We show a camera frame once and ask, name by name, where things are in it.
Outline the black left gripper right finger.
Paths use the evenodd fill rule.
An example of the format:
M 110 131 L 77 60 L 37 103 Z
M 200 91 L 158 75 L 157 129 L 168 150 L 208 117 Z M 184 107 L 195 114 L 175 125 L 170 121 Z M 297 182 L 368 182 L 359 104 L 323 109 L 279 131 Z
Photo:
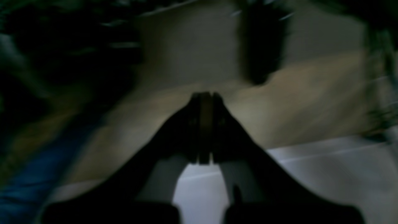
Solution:
M 213 94 L 213 156 L 230 200 L 224 224 L 364 224 L 359 209 L 304 187 L 257 145 Z

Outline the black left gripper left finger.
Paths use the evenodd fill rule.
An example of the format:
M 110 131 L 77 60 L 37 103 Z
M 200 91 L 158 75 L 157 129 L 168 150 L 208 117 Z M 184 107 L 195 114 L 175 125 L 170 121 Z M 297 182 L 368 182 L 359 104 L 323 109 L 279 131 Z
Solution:
M 180 224 L 172 204 L 177 180 L 195 159 L 202 93 L 174 113 L 153 138 L 107 180 L 48 205 L 43 224 Z

